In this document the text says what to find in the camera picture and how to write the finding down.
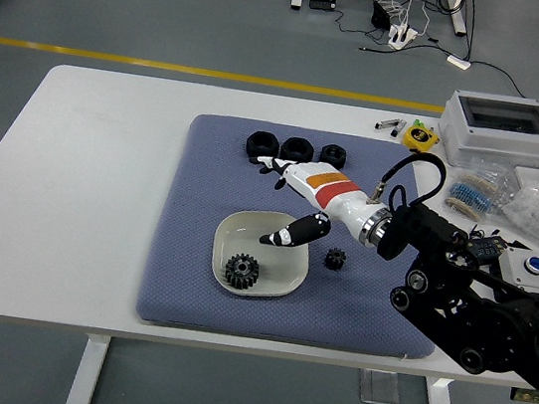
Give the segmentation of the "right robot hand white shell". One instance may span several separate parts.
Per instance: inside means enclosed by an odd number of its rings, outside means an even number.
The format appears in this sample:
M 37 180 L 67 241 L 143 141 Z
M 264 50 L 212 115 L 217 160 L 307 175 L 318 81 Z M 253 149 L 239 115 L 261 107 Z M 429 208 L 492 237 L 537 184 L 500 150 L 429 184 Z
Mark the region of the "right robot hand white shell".
M 261 235 L 263 245 L 296 247 L 326 236 L 333 220 L 341 221 L 351 236 L 366 247 L 379 244 L 392 215 L 387 206 L 370 199 L 346 175 L 326 162 L 297 163 L 276 157 L 259 156 L 251 163 L 261 166 L 262 174 L 275 171 L 275 185 L 288 185 L 306 199 L 317 212 L 289 223 L 279 231 Z

